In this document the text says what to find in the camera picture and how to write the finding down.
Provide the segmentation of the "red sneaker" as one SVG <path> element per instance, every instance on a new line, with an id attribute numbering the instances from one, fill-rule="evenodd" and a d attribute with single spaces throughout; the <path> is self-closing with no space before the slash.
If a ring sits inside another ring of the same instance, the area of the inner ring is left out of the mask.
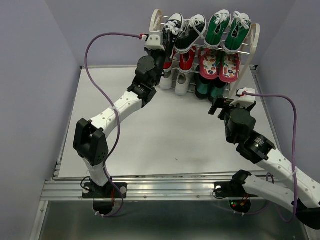
<path id="1" fill-rule="evenodd" d="M 163 72 L 164 73 L 168 73 L 171 68 L 172 68 L 172 65 L 173 65 L 173 62 L 174 62 L 174 56 L 175 56 L 175 52 L 173 53 L 172 55 L 172 58 L 170 58 L 168 61 L 166 61 L 163 65 Z"/>
<path id="2" fill-rule="evenodd" d="M 195 56 L 196 56 L 195 46 L 192 46 L 187 53 L 180 55 L 179 71 L 181 73 L 188 74 L 191 72 Z"/>

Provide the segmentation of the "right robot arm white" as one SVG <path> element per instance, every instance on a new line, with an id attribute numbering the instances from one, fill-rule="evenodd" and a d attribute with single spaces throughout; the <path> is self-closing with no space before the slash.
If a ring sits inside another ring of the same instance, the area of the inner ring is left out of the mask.
<path id="1" fill-rule="evenodd" d="M 237 100 L 219 96 L 209 110 L 224 122 L 226 141 L 236 145 L 236 151 L 246 160 L 272 174 L 284 187 L 263 181 L 252 173 L 239 170 L 229 182 L 215 183 L 216 198 L 258 196 L 292 212 L 304 225 L 320 228 L 320 184 L 293 166 L 265 136 L 254 130 L 256 119 L 251 110 L 256 105 L 253 96 Z"/>

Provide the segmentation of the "black sneaker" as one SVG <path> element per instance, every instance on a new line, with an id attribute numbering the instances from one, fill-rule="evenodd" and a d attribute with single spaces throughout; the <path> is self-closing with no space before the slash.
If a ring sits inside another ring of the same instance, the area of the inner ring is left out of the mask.
<path id="1" fill-rule="evenodd" d="M 174 13 L 166 21 L 163 26 L 163 46 L 165 49 L 166 57 L 171 60 L 174 54 L 175 43 L 177 38 L 183 32 L 184 17 L 180 13 Z"/>
<path id="2" fill-rule="evenodd" d="M 196 41 L 204 37 L 206 29 L 207 21 L 204 15 L 196 14 L 186 19 L 183 25 L 183 32 L 175 42 L 174 49 L 176 53 L 188 53 Z"/>

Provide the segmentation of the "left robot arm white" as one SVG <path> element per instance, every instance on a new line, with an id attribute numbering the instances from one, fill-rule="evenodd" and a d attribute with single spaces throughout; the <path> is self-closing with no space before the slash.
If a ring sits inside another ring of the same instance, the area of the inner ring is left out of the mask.
<path id="1" fill-rule="evenodd" d="M 148 50 L 139 59 L 132 84 L 112 106 L 89 120 L 81 118 L 75 127 L 73 148 L 84 160 L 89 182 L 82 186 L 85 199 L 125 198 L 118 189 L 126 189 L 125 182 L 112 186 L 106 169 L 109 156 L 107 138 L 131 114 L 145 107 L 156 95 L 166 60 L 164 50 Z"/>

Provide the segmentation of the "white sneaker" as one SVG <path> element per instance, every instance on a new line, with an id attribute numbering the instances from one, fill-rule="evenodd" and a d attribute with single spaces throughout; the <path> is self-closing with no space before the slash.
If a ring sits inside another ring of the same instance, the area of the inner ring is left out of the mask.
<path id="1" fill-rule="evenodd" d="M 183 96 L 187 94 L 191 78 L 192 73 L 178 73 L 174 90 L 177 95 Z"/>
<path id="2" fill-rule="evenodd" d="M 169 90 L 172 87 L 173 83 L 173 71 L 170 70 L 168 72 L 165 72 L 164 75 L 161 77 L 159 86 L 163 90 Z"/>

